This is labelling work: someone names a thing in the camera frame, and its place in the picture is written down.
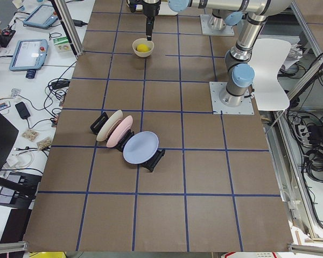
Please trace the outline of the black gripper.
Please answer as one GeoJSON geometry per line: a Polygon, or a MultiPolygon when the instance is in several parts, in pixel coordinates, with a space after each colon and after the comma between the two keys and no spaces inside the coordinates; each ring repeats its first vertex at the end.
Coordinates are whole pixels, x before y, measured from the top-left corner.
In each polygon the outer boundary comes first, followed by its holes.
{"type": "Polygon", "coordinates": [[[160,1],[158,0],[142,0],[143,14],[146,16],[146,37],[148,41],[152,41],[153,24],[155,17],[159,14],[160,1]]]}

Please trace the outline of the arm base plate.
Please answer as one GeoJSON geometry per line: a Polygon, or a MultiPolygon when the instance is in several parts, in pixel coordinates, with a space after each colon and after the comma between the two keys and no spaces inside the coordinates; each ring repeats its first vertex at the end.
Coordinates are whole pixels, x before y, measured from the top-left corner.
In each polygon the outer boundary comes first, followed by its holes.
{"type": "Polygon", "coordinates": [[[226,82],[210,82],[210,96],[214,114],[254,115],[252,100],[248,90],[242,96],[232,96],[227,92],[226,82]]]}
{"type": "Polygon", "coordinates": [[[234,29],[227,25],[222,18],[213,15],[200,15],[201,30],[203,35],[233,37],[234,29]]]}

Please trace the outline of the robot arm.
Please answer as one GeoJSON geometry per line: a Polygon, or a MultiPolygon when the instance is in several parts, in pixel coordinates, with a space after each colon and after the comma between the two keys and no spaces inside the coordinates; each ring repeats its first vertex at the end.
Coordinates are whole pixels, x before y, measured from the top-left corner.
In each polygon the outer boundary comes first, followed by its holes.
{"type": "Polygon", "coordinates": [[[248,61],[267,18],[284,11],[290,4],[291,1],[168,1],[170,9],[174,12],[196,7],[247,14],[235,46],[225,57],[229,80],[226,88],[220,92],[220,101],[230,107],[240,105],[246,90],[254,80],[255,72],[248,65],[248,61]]]}

